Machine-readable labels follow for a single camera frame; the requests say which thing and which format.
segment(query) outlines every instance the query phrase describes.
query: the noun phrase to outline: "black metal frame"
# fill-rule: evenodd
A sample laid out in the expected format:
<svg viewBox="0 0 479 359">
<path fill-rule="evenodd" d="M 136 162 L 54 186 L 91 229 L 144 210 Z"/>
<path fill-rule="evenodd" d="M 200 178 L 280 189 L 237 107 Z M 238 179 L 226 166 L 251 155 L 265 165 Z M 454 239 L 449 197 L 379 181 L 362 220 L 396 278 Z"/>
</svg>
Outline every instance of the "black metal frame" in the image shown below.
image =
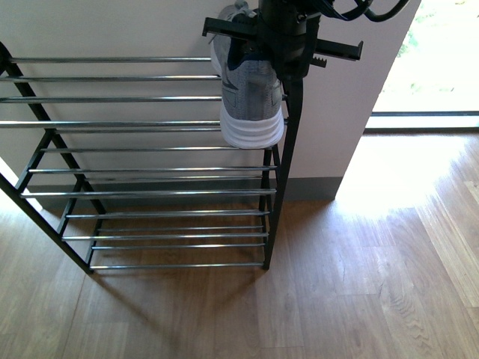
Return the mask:
<svg viewBox="0 0 479 359">
<path fill-rule="evenodd" d="M 166 61 L 208 61 L 208 58 L 13 58 L 7 48 L 0 43 L 0 76 L 3 72 L 6 72 L 8 76 L 0 77 L 2 82 L 13 82 L 16 88 L 21 93 L 21 97 L 6 97 L 0 99 L 1 103 L 25 103 L 28 104 L 33 111 L 38 122 L 25 122 L 25 121 L 0 121 L 0 129 L 21 129 L 21 128 L 41 128 L 44 129 L 44 135 L 41 138 L 34 154 L 32 155 L 29 163 L 26 165 L 25 170 L 19 177 L 19 181 L 16 185 L 10 184 L 7 179 L 0 174 L 0 188 L 4 191 L 9 198 L 11 198 L 39 227 L 45 232 L 53 242 L 60 247 L 79 267 L 87 274 L 93 273 L 96 269 L 139 269 L 139 268 L 183 268 L 183 267 L 203 267 L 203 266 L 262 266 L 264 269 L 268 269 L 271 263 L 272 251 L 275 244 L 275 238 L 278 232 L 278 222 L 280 221 L 281 208 L 284 199 L 284 193 L 287 187 L 287 179 L 290 172 L 290 165 L 293 158 L 293 151 L 296 143 L 296 135 L 299 127 L 299 120 L 302 111 L 302 80 L 294 82 L 284 82 L 284 99 L 287 103 L 288 118 L 285 120 L 287 124 L 286 138 L 282 155 L 278 145 L 271 148 L 266 148 L 263 155 L 263 164 L 257 167 L 250 168 L 203 168 L 205 171 L 251 171 L 255 169 L 260 173 L 261 186 L 259 189 L 225 189 L 225 190 L 194 190 L 194 191 L 178 191 L 178 190 L 165 190 L 161 187 L 154 191 L 95 191 L 91 185 L 91 181 L 85 176 L 90 172 L 94 172 L 89 169 L 80 168 L 78 162 L 75 159 L 75 153 L 95 152 L 98 149 L 73 149 L 69 148 L 64 139 L 61 137 L 62 131 L 71 131 L 78 133 L 89 132 L 122 132 L 122 131 L 211 131 L 218 130 L 218 121 L 179 121 L 176 123 L 102 123 L 102 122 L 63 122 L 52 121 L 49 115 L 46 113 L 43 103 L 89 103 L 89 102 L 164 102 L 164 101 L 219 101 L 220 96 L 183 96 L 178 98 L 173 97 L 37 97 L 31 88 L 30 82 L 92 82 L 92 81 L 169 81 L 172 78 L 169 76 L 124 76 L 124 77 L 50 77 L 50 78 L 33 78 L 25 77 L 17 64 L 21 63 L 105 63 L 105 62 L 166 62 Z M 185 81 L 209 81 L 218 79 L 216 76 L 178 76 L 177 80 Z M 50 148 L 49 145 L 53 144 L 55 148 Z M 128 150 L 134 152 L 144 151 L 172 151 L 172 150 L 198 150 L 197 147 L 166 147 L 166 148 L 153 148 L 153 149 L 109 149 L 109 150 Z M 233 147 L 202 147 L 199 150 L 237 150 Z M 44 170 L 38 169 L 38 166 L 46 153 L 59 153 L 67 164 L 69 170 Z M 119 169 L 118 171 L 128 171 L 127 169 Z M 188 173 L 189 171 L 198 171 L 197 168 L 154 168 L 150 169 L 150 172 L 169 172 L 176 171 L 176 173 Z M 275 188 L 271 188 L 271 179 L 269 177 L 270 171 L 275 172 Z M 69 192 L 56 192 L 56 193 L 25 193 L 31 178 L 35 174 L 41 173 L 69 173 L 73 174 L 76 178 L 76 184 L 72 191 Z M 166 177 L 165 181 L 183 180 L 185 177 Z M 177 211 L 177 212 L 113 212 L 109 213 L 106 210 L 106 206 L 101 201 L 102 198 L 137 198 L 137 197 L 174 197 L 174 196 L 227 196 L 236 198 L 237 196 L 253 196 L 259 197 L 259 205 L 257 210 L 218 210 L 218 211 Z M 68 198 L 67 205 L 64 207 L 63 215 L 61 216 L 60 224 L 55 229 L 52 225 L 43 218 L 43 216 L 27 201 L 29 198 L 37 197 L 61 197 Z M 76 215 L 73 214 L 73 210 L 76 206 L 78 199 L 86 199 L 91 202 L 97 213 L 95 215 Z M 247 216 L 252 215 L 260 219 L 260 226 L 253 226 L 251 228 L 261 228 L 260 233 L 203 233 L 203 234 L 175 234 L 175 235 L 149 235 L 149 236 L 105 236 L 103 231 L 107 229 L 103 228 L 105 221 L 110 218 L 173 218 L 173 217 L 207 217 L 207 216 L 225 216 L 225 215 L 238 215 Z M 84 237 L 65 237 L 64 233 L 67 229 L 69 221 L 72 219 L 96 219 L 97 223 L 94 228 L 92 236 Z M 183 228 L 183 230 L 194 230 L 194 228 Z M 98 245 L 100 241 L 109 241 L 113 239 L 211 239 L 211 238 L 236 238 L 236 237 L 255 237 L 259 238 L 261 242 L 255 242 L 253 244 L 226 244 L 219 245 L 219 247 L 252 247 L 260 248 L 263 251 L 263 262 L 252 263 L 193 263 L 193 264 L 168 264 L 168 265 L 146 265 L 146 266 L 93 266 L 92 258 L 96 251 L 105 251 L 108 249 L 160 249 L 160 248 L 208 248 L 208 245 L 147 245 L 143 247 L 129 246 L 115 248 Z M 77 251 L 75 251 L 69 242 L 86 241 L 90 242 L 88 252 L 83 259 Z"/>
</svg>

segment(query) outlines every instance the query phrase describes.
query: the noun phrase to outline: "sneaker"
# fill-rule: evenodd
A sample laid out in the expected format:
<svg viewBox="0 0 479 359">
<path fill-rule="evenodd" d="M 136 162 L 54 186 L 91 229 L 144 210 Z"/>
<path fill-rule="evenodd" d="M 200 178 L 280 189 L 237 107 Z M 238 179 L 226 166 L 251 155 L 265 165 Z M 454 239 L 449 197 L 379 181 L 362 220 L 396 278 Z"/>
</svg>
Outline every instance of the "sneaker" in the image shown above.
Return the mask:
<svg viewBox="0 0 479 359">
<path fill-rule="evenodd" d="M 243 0 L 227 6 L 219 19 L 251 23 L 256 13 Z M 220 125 L 225 140 L 239 148 L 260 149 L 277 144 L 284 131 L 281 83 L 265 55 L 245 40 L 216 35 L 211 61 L 222 77 Z"/>
</svg>

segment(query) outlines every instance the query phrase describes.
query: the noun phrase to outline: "shoe rack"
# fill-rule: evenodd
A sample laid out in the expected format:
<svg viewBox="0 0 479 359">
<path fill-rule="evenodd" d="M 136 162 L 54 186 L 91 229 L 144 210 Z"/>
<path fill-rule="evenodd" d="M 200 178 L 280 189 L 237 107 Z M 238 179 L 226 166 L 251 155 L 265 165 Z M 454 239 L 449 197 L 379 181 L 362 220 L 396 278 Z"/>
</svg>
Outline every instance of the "shoe rack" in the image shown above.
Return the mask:
<svg viewBox="0 0 479 359">
<path fill-rule="evenodd" d="M 219 132 L 218 120 L 102 120 L 102 104 L 151 102 L 158 106 L 182 106 L 187 102 L 219 102 L 220 96 L 188 95 L 192 82 L 219 82 L 218 76 L 76 76 L 63 74 L 77 64 L 158 64 L 208 62 L 209 58 L 15 58 L 0 43 L 0 86 L 14 96 L 0 98 L 2 106 L 28 106 L 35 121 L 22 118 L 2 118 L 0 131 L 15 135 L 36 129 L 41 135 L 30 159 L 16 183 L 10 183 L 0 174 L 0 188 L 34 223 L 79 267 L 88 274 L 94 271 L 119 269 L 159 269 L 204 266 L 260 266 L 268 269 L 278 235 L 281 206 L 287 187 L 296 134 L 302 110 L 302 81 L 285 82 L 284 101 L 287 118 L 284 146 L 275 145 L 261 150 L 240 150 L 226 143 L 198 146 L 183 141 Z M 54 76 L 24 76 L 22 67 L 37 64 L 49 66 Z M 132 82 L 177 82 L 181 95 L 174 96 L 49 96 L 43 90 L 61 84 L 74 88 L 79 83 L 115 83 L 127 86 Z M 59 104 L 75 104 L 98 108 L 91 119 L 53 120 L 50 116 Z M 108 146 L 102 138 L 128 135 L 136 139 Z M 159 136 L 154 147 L 138 145 L 138 138 Z M 178 143 L 163 146 L 160 136 L 167 135 Z M 78 147 L 76 138 L 98 138 L 98 145 Z M 257 163 L 230 165 L 222 161 L 220 153 L 243 156 L 245 152 L 260 152 Z M 127 165 L 124 168 L 98 168 L 95 158 L 107 154 L 121 158 L 136 156 L 138 162 L 146 153 L 167 156 L 171 153 L 201 153 L 218 163 L 205 167 L 191 166 L 181 159 L 175 166 L 151 167 Z M 56 156 L 61 167 L 49 165 Z M 65 189 L 60 178 L 69 177 L 71 185 Z M 49 188 L 39 191 L 32 180 L 47 178 Z M 55 203 L 58 215 L 38 211 L 30 199 Z M 134 200 L 136 205 L 124 205 Z M 75 233 L 81 224 L 91 224 L 91 233 Z"/>
</svg>

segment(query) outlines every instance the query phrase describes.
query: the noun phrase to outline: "rack leg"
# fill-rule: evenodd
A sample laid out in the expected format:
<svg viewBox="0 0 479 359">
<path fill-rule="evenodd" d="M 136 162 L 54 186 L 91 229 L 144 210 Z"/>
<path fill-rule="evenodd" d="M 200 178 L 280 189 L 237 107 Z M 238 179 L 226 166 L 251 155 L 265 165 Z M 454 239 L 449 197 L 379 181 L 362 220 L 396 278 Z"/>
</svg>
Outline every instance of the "rack leg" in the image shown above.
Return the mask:
<svg viewBox="0 0 479 359">
<path fill-rule="evenodd" d="M 5 45 L 0 42 L 0 74 L 4 71 L 7 71 L 7 74 L 10 76 L 23 76 L 23 73 L 18 67 L 18 65 L 12 64 L 10 62 L 11 58 L 11 53 L 8 51 Z M 29 83 L 16 82 L 15 86 L 22 96 L 36 96 Z M 28 104 L 28 106 L 39 121 L 51 120 L 50 116 L 46 113 L 45 108 L 41 104 L 30 103 Z M 65 144 L 63 138 L 59 134 L 53 135 L 52 142 L 57 148 L 67 148 L 67 144 Z M 63 160 L 67 163 L 69 168 L 80 168 L 79 164 L 76 162 L 75 158 L 71 153 L 62 153 L 61 156 L 63 157 Z M 75 177 L 77 180 L 84 181 L 84 188 L 86 191 L 94 191 L 90 183 L 86 180 L 85 175 L 76 174 Z M 105 207 L 102 205 L 100 200 L 91 200 L 91 203 L 99 214 L 106 213 Z"/>
<path fill-rule="evenodd" d="M 20 198 L 20 193 L 10 184 L 10 182 L 7 181 L 2 174 L 0 174 L 0 188 L 86 274 L 93 273 L 88 264 L 67 243 L 61 240 L 61 236 L 52 228 L 52 226 L 50 226 L 45 218 L 43 218 L 27 200 Z"/>
<path fill-rule="evenodd" d="M 293 160 L 294 146 L 296 136 L 298 135 L 299 120 L 302 112 L 303 83 L 285 82 L 283 84 L 284 92 L 287 95 L 288 121 L 286 138 L 284 140 L 283 156 L 281 159 L 281 168 L 279 170 L 278 187 L 276 189 L 275 204 L 269 227 L 268 242 L 264 250 L 264 269 L 269 269 L 271 263 L 272 249 L 275 245 L 276 233 L 278 232 L 279 217 L 283 206 L 284 193 L 286 191 L 287 178 L 290 174 L 291 161 Z"/>
</svg>

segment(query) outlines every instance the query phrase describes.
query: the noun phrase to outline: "hardwood floorboard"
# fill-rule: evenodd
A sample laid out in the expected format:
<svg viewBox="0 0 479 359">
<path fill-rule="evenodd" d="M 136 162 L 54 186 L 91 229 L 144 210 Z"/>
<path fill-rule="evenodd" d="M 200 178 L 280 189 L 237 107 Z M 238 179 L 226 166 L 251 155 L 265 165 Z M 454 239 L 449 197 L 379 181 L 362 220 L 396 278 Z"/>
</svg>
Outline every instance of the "hardwood floorboard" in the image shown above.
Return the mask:
<svg viewBox="0 0 479 359">
<path fill-rule="evenodd" d="M 442 356 L 479 356 L 479 335 L 415 209 L 393 211 L 388 225 Z"/>
<path fill-rule="evenodd" d="M 89 323 L 71 328 L 64 359 L 123 359 L 128 323 Z"/>
<path fill-rule="evenodd" d="M 254 282 L 255 272 L 260 270 L 229 268 L 213 272 L 215 350 L 211 358 L 261 358 L 258 320 L 268 318 L 259 318 L 257 312 Z"/>
<path fill-rule="evenodd" d="M 443 358 L 436 334 L 396 247 L 375 248 L 378 297 L 399 358 Z"/>
<path fill-rule="evenodd" d="M 256 271 L 257 313 L 261 348 L 303 346 L 298 299 L 284 221 L 279 225 L 272 266 Z"/>
<path fill-rule="evenodd" d="M 466 307 L 479 306 L 479 263 L 438 195 L 417 208 L 419 217 Z"/>
<path fill-rule="evenodd" d="M 342 295 L 339 310 L 348 358 L 398 358 L 377 295 Z"/>
<path fill-rule="evenodd" d="M 305 349 L 301 346 L 293 348 L 261 349 L 261 359 L 306 359 Z"/>
</svg>

